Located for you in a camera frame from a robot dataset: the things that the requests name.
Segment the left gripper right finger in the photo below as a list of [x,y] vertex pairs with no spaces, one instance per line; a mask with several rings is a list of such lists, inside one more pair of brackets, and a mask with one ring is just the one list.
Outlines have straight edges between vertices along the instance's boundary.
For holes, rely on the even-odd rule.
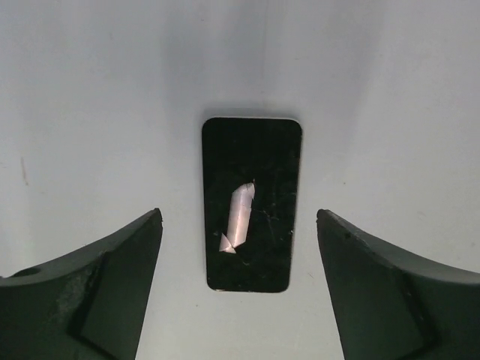
[[411,253],[325,209],[317,237],[345,359],[479,358],[479,274]]

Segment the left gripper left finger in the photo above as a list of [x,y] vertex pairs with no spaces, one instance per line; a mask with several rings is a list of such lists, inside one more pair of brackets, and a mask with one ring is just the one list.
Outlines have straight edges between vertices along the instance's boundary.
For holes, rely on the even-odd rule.
[[148,211],[64,256],[1,279],[2,359],[135,359],[163,219]]

